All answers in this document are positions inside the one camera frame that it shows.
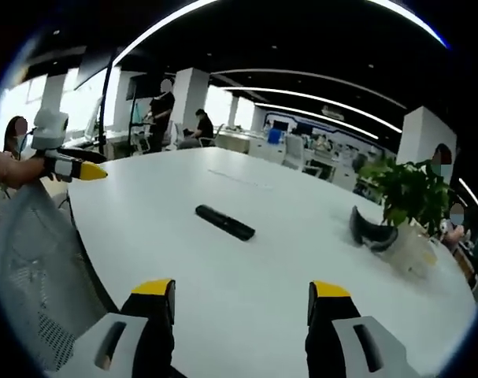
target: person standing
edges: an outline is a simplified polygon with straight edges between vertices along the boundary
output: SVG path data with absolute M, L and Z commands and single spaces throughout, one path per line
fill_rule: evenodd
M 213 122 L 210 120 L 209 115 L 207 115 L 204 109 L 199 109 L 195 113 L 198 118 L 198 127 L 197 130 L 188 136 L 184 141 L 179 143 L 177 147 L 178 150 L 186 150 L 189 148 L 198 148 L 200 147 L 200 138 L 214 138 L 214 126 Z M 203 146 L 208 146 L 209 141 L 202 141 Z
M 147 141 L 150 144 L 149 153 L 160 152 L 163 138 L 169 126 L 170 115 L 176 99 L 172 94 L 172 82 L 164 79 L 161 82 L 161 94 L 150 102 L 153 124 L 150 126 L 150 136 Z

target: computer monitor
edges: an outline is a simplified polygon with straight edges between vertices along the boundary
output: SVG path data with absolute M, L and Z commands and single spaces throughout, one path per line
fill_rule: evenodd
M 297 124 L 296 131 L 299 135 L 312 135 L 313 126 L 310 124 Z
M 289 126 L 289 123 L 287 122 L 281 122 L 280 120 L 275 120 L 273 121 L 272 128 L 276 128 L 277 130 L 281 130 L 282 132 L 287 132 L 288 126 Z

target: table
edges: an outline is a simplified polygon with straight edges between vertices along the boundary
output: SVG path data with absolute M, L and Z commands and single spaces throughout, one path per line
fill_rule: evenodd
M 450 253 L 411 283 L 350 239 L 352 206 L 382 209 L 310 175 L 219 148 L 103 164 L 104 180 L 69 185 L 94 269 L 118 307 L 147 280 L 176 280 L 172 364 L 191 378 L 308 376 L 309 282 L 345 287 L 405 346 L 421 374 L 451 356 L 475 311 Z M 247 243 L 195 216 L 212 206 L 257 230 Z

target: white cabinet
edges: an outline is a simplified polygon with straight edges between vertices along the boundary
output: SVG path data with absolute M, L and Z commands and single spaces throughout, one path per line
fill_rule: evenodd
M 286 148 L 283 144 L 273 145 L 265 140 L 252 139 L 249 144 L 249 155 L 272 163 L 282 164 Z

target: led light strip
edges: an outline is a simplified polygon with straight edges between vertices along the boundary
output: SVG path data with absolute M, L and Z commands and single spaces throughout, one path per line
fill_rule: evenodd
M 391 2 L 390 0 L 368 0 L 368 1 L 374 2 L 379 6 L 383 6 L 384 8 L 388 8 L 389 10 L 392 10 L 393 12 L 399 14 L 400 16 L 405 17 L 407 20 L 412 21 L 417 26 L 420 26 L 425 31 L 427 31 L 434 39 L 436 39 L 438 42 L 440 42 L 442 45 L 448 48 L 445 42 L 442 40 L 442 37 L 436 34 L 435 31 L 428 24 L 426 24 L 423 20 L 421 20 L 415 14 L 410 12 L 408 9 L 403 8 L 399 4 L 395 4 L 394 2 Z
M 468 192 L 471 198 L 473 198 L 473 201 L 475 201 L 476 205 L 478 206 L 478 199 L 476 199 L 476 196 L 473 194 L 472 190 L 469 188 L 468 185 L 463 181 L 463 179 L 459 179 L 459 183 L 463 186 L 464 189 Z
M 322 120 L 329 120 L 331 122 L 335 122 L 336 124 L 341 124 L 342 126 L 345 126 L 346 128 L 350 128 L 351 130 L 355 130 L 356 132 L 360 132 L 361 134 L 365 134 L 365 135 L 369 136 L 370 138 L 374 138 L 374 139 L 379 138 L 377 135 L 374 135 L 371 132 L 366 132 L 365 130 L 361 130 L 360 128 L 357 128 L 357 127 L 353 126 L 352 124 L 346 124 L 345 122 L 342 122 L 341 120 L 335 120 L 335 119 L 330 118 L 330 117 L 320 116 L 319 114 L 306 112 L 305 110 L 288 108 L 286 106 L 271 105 L 271 104 L 255 103 L 255 105 L 260 106 L 262 108 L 273 108 L 273 109 L 286 110 L 288 112 L 305 114 L 306 116 L 316 117 L 316 118 L 320 118 Z
M 139 37 L 137 37 L 134 42 L 130 43 L 125 50 L 121 51 L 121 53 L 114 59 L 113 66 L 120 63 L 120 61 L 128 55 L 132 50 L 134 50 L 140 43 L 144 41 L 144 39 L 150 37 L 155 32 L 163 28 L 164 26 L 170 24 L 171 22 L 177 20 L 178 18 L 193 12 L 194 10 L 200 9 L 203 6 L 207 6 L 208 4 L 212 4 L 213 2 L 217 2 L 219 0 L 198 0 L 196 2 L 192 2 L 191 4 L 184 6 L 183 8 L 177 10 L 176 12 L 168 15 L 163 20 L 160 20 L 155 25 L 147 29 L 144 33 L 142 33 Z
M 303 98 L 310 98 L 310 99 L 316 100 L 316 101 L 327 102 L 328 104 L 337 105 L 337 106 L 340 106 L 341 108 L 351 110 L 355 113 L 359 113 L 362 116 L 368 117 L 368 118 L 370 118 L 370 119 L 372 119 L 376 122 L 380 122 L 381 124 L 384 124 L 384 125 L 388 126 L 391 130 L 394 130 L 395 132 L 399 132 L 400 134 L 402 133 L 401 129 L 396 128 L 392 124 L 386 122 L 385 120 L 381 120 L 379 117 L 375 117 L 370 113 L 366 113 L 363 110 L 356 109 L 356 108 L 353 108 L 352 106 L 342 104 L 341 102 L 328 100 L 327 98 L 312 96 L 311 94 L 285 91 L 285 90 L 282 90 L 282 89 L 256 88 L 256 87 L 221 87 L 221 89 L 225 89 L 226 91 L 254 91 L 254 92 L 280 93 L 282 95 L 292 95 L 292 96 L 298 96 L 298 97 L 303 97 Z
M 336 77 L 332 76 L 326 76 L 326 75 L 320 75 L 318 73 L 311 73 L 311 72 L 304 72 L 304 71 L 295 71 L 292 69 L 227 69 L 226 71 L 218 71 L 218 72 L 212 72 L 211 75 L 213 76 L 221 76 L 227 73 L 237 73 L 237 72 L 272 72 L 272 73 L 286 73 L 290 75 L 301 75 L 301 76 L 308 76 L 308 77 L 316 77 L 318 79 L 323 79 L 323 80 L 331 80 L 336 83 L 341 83 L 344 85 L 349 85 L 351 87 L 360 89 L 362 91 L 367 91 L 371 93 L 372 95 L 378 96 L 383 98 L 386 101 L 389 101 L 400 108 L 406 109 L 406 106 L 403 104 L 400 104 L 399 102 L 393 100 L 392 98 L 389 98 L 387 96 L 384 96 L 383 94 L 379 92 L 372 91 L 371 89 L 368 89 L 367 87 L 362 87 L 361 85 L 357 85 L 355 83 L 351 83 L 350 81 L 345 81 L 342 79 L 337 79 Z

